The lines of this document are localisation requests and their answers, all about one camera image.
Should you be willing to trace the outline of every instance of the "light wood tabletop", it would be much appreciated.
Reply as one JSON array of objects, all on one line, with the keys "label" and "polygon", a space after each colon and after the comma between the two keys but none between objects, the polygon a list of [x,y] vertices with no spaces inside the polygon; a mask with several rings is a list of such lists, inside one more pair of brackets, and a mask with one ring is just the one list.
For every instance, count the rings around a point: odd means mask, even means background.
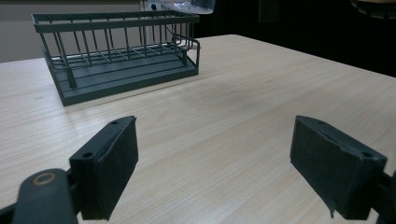
[{"label": "light wood tabletop", "polygon": [[0,63],[0,207],[134,115],[139,162],[109,223],[375,223],[374,210],[331,219],[290,144],[296,115],[321,119],[388,157],[392,175],[396,79],[238,35],[199,40],[198,76],[66,107],[44,59]]}]

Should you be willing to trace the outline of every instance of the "clear plastic container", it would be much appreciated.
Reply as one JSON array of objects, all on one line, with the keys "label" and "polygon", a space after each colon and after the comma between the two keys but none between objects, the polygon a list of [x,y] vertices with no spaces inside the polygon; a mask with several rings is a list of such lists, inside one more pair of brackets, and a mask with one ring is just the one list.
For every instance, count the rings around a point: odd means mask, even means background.
[{"label": "clear plastic container", "polygon": [[210,14],[215,9],[216,0],[161,0],[165,9],[194,14]]}]

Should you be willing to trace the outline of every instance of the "wire basket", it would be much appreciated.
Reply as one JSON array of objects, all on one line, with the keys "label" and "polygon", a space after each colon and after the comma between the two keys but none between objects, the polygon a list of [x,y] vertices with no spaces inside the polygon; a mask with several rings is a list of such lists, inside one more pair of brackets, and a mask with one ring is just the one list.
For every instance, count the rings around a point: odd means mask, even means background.
[{"label": "wire basket", "polygon": [[[199,16],[174,10],[32,14],[64,105],[198,75]],[[196,45],[193,61],[187,51]]]}]

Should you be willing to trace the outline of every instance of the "wooden table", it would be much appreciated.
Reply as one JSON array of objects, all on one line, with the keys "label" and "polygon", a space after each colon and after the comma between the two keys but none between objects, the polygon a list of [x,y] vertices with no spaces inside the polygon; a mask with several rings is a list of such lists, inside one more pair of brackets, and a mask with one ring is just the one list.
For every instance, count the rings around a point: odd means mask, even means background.
[{"label": "wooden table", "polygon": [[140,161],[110,223],[366,223],[331,219],[290,164],[294,120],[357,138],[392,175],[396,79],[238,35],[200,41],[196,77],[67,107],[44,59],[0,63],[0,207],[23,179],[67,170],[108,122],[135,115]]}]

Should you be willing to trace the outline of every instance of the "dish rack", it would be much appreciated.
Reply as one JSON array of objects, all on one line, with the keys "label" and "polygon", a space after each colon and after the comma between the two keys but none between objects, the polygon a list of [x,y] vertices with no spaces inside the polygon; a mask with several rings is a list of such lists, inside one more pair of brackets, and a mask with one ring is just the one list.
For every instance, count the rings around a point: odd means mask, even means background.
[{"label": "dish rack", "polygon": [[[164,10],[32,19],[63,105],[198,75],[198,15]],[[194,61],[187,55],[192,48]]]}]

